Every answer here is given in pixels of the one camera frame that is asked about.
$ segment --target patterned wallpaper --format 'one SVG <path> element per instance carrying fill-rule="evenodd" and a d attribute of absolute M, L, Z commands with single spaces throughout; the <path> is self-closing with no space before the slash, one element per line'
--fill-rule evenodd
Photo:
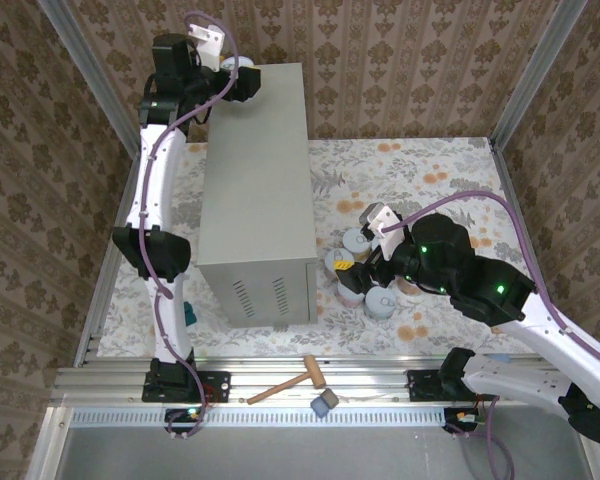
<path fill-rule="evenodd" d="M 130 161 L 35 2 L 0 2 L 0 479 L 75 354 Z"/>
<path fill-rule="evenodd" d="M 600 339 L 600 0 L 504 153 L 554 301 Z"/>
<path fill-rule="evenodd" d="M 153 37 L 184 33 L 183 14 L 197 7 L 227 23 L 256 63 L 303 63 L 311 138 L 489 136 L 557 3 L 69 2 L 134 122 Z"/>

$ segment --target cylindrical container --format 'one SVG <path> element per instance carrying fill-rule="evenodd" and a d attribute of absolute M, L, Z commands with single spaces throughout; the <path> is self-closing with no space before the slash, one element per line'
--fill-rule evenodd
<path fill-rule="evenodd" d="M 334 248 L 333 250 L 329 250 L 324 257 L 324 266 L 327 270 L 327 277 L 331 280 L 336 280 L 338 278 L 333 267 L 334 262 L 337 262 L 338 260 L 345 260 L 347 262 L 354 261 L 353 255 L 349 250 L 344 248 Z"/>
<path fill-rule="evenodd" d="M 359 307 L 364 300 L 364 293 L 354 293 L 347 287 L 338 282 L 338 288 L 336 289 L 336 298 L 342 305 L 347 308 Z"/>
<path fill-rule="evenodd" d="M 364 299 L 364 311 L 369 318 L 387 320 L 396 309 L 396 295 L 388 288 L 373 287 Z"/>
<path fill-rule="evenodd" d="M 350 228 L 342 237 L 342 245 L 358 262 L 364 262 L 371 250 L 371 243 L 360 233 L 359 228 Z"/>

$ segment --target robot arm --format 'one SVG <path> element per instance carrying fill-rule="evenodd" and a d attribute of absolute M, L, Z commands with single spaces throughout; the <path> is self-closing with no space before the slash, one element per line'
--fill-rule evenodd
<path fill-rule="evenodd" d="M 476 255 L 467 230 L 450 218 L 434 213 L 411 230 L 383 233 L 397 220 L 389 207 L 369 206 L 360 218 L 362 233 L 378 237 L 380 246 L 364 264 L 337 270 L 340 281 L 366 293 L 372 280 L 387 286 L 400 275 L 426 292 L 448 296 L 463 315 L 529 345 L 560 373 L 454 348 L 439 372 L 442 387 L 451 394 L 500 395 L 539 406 L 600 442 L 600 343 L 560 312 L 558 324 L 529 278 L 506 262 Z"/>
<path fill-rule="evenodd" d="M 260 71 L 244 66 L 238 67 L 239 79 L 230 86 L 231 74 L 218 68 L 222 32 L 213 25 L 208 29 L 192 25 L 191 33 L 198 39 L 197 46 L 185 35 L 168 33 L 154 39 L 156 72 L 147 79 L 139 108 L 142 156 L 136 193 L 126 225 L 113 231 L 114 243 L 144 279 L 154 307 L 156 348 L 145 380 L 143 401 L 196 401 L 202 389 L 201 386 L 196 389 L 194 376 L 190 374 L 195 366 L 182 298 L 191 247 L 186 238 L 170 233 L 171 197 L 186 133 L 191 120 L 205 123 L 209 110 L 202 120 L 191 114 L 216 95 L 223 95 L 224 100 L 245 101 L 260 88 Z M 150 158 L 153 150 L 155 156 Z M 140 248 L 141 219 L 144 219 L 144 246 L 150 266 Z M 169 295 L 159 291 L 149 267 Z"/>

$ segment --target wooden hammer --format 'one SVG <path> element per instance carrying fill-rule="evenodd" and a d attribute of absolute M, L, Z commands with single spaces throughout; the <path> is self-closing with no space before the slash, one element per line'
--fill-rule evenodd
<path fill-rule="evenodd" d="M 306 373 L 303 373 L 302 375 L 299 375 L 296 378 L 292 378 L 291 380 L 288 380 L 284 383 L 281 383 L 280 385 L 270 388 L 266 392 L 259 393 L 255 397 L 251 397 L 249 400 L 247 400 L 247 403 L 249 405 L 258 403 L 259 401 L 270 397 L 274 393 L 278 393 L 282 390 L 286 390 L 289 387 L 293 387 L 294 385 L 297 385 L 298 383 L 302 382 L 303 380 L 307 380 L 308 378 L 311 379 L 315 388 L 324 388 L 327 385 L 327 382 L 324 379 L 324 375 L 322 375 L 322 372 L 320 371 L 320 366 L 316 361 L 316 357 L 314 357 L 313 355 L 307 355 L 306 357 L 304 357 L 303 360 L 304 366 L 307 369 Z"/>

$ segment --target white table surface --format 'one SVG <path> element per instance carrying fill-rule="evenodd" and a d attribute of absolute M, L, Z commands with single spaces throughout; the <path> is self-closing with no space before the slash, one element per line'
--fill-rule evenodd
<path fill-rule="evenodd" d="M 335 282 L 327 279 L 323 263 L 318 269 L 317 324 L 231 328 L 195 267 L 206 144 L 187 148 L 176 177 L 173 231 L 192 245 L 184 299 L 198 318 L 188 329 L 197 356 L 431 355 L 446 354 L 454 346 L 483 353 L 530 352 L 522 343 L 463 317 L 447 298 L 415 287 L 405 294 L 392 285 L 396 312 L 385 322 L 371 320 L 361 307 L 345 308 L 338 302 Z M 341 246 L 344 231 L 358 226 L 358 216 L 369 203 L 389 203 L 408 215 L 457 191 L 486 189 L 503 195 L 484 138 L 314 140 L 309 151 L 320 261 L 329 249 Z M 527 273 L 511 221 L 499 205 L 471 199 L 439 211 L 468 227 L 478 254 L 511 262 Z M 123 258 L 98 356 L 151 357 L 154 343 L 148 294 Z"/>

